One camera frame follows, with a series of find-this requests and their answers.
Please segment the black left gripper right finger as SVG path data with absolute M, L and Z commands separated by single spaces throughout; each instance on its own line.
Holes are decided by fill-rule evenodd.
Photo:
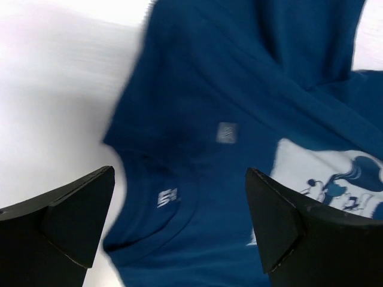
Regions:
M 254 168 L 245 189 L 272 286 L 382 285 L 382 221 L 326 206 Z

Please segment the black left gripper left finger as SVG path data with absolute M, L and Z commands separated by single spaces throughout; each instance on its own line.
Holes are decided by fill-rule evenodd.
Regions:
M 104 166 L 1 209 L 1 286 L 82 286 L 92 268 L 115 186 Z

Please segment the blue Mickey print t-shirt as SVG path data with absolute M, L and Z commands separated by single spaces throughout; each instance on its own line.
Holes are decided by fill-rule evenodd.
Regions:
M 382 72 L 353 71 L 363 1 L 156 1 L 104 143 L 127 180 L 104 239 L 125 286 L 269 286 L 255 167 L 382 218 Z

